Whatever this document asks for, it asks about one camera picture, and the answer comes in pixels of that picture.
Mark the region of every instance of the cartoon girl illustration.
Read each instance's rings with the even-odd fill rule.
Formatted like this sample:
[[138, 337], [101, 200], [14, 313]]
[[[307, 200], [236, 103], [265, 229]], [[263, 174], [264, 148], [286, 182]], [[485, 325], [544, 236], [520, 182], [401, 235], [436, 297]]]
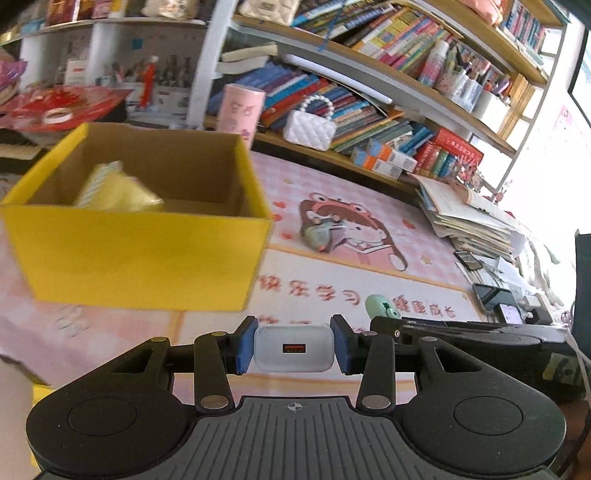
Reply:
[[331, 222], [342, 225], [338, 237], [324, 250], [334, 257], [378, 268], [394, 268], [404, 271], [408, 262], [396, 247], [392, 236], [382, 222], [358, 203], [346, 203], [328, 198], [321, 193], [311, 193], [300, 203], [301, 231]]

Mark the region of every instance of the pearl bag handle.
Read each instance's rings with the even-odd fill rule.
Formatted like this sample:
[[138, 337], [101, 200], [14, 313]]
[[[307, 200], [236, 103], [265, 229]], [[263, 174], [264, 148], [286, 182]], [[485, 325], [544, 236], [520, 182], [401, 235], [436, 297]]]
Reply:
[[306, 100], [304, 100], [302, 102], [302, 104], [300, 106], [300, 112], [305, 112], [306, 109], [310, 106], [310, 104], [312, 102], [314, 102], [315, 100], [322, 100], [323, 102], [325, 102], [329, 106], [329, 111], [327, 114], [325, 114], [324, 118], [326, 118], [327, 120], [331, 120], [332, 116], [335, 112], [335, 106], [324, 95], [310, 95]]

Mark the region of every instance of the pink checkered pattern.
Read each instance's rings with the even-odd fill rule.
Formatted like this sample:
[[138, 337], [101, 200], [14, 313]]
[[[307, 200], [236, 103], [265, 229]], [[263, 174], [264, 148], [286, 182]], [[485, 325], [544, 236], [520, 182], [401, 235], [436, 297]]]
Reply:
[[[408, 261], [405, 273], [419, 279], [469, 288], [456, 265], [453, 246], [448, 240], [435, 236], [419, 208], [279, 158], [256, 152], [251, 153], [251, 158], [275, 214], [272, 244], [312, 253], [300, 235], [299, 205], [302, 200], [309, 199], [311, 193], [320, 193], [346, 203], [358, 203], [380, 220]], [[386, 268], [395, 272], [393, 267]]]
[[153, 336], [171, 314], [35, 301], [0, 221], [0, 351], [63, 385]]

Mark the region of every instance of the stack of papers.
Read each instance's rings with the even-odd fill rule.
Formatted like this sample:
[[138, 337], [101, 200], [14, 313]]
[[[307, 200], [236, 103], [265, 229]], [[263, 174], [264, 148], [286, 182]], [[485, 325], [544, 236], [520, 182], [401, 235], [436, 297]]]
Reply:
[[524, 236], [510, 225], [486, 212], [463, 203], [446, 183], [413, 175], [420, 183], [420, 206], [438, 237], [448, 236], [458, 250], [475, 255], [503, 258], [511, 263], [518, 255]]

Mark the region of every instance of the pink cylindrical container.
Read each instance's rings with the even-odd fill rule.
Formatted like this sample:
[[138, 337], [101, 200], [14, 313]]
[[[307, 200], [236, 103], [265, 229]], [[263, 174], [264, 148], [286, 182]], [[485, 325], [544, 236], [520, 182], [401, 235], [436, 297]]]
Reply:
[[216, 130], [241, 135], [250, 150], [264, 105], [265, 92], [262, 90], [229, 83], [224, 87]]

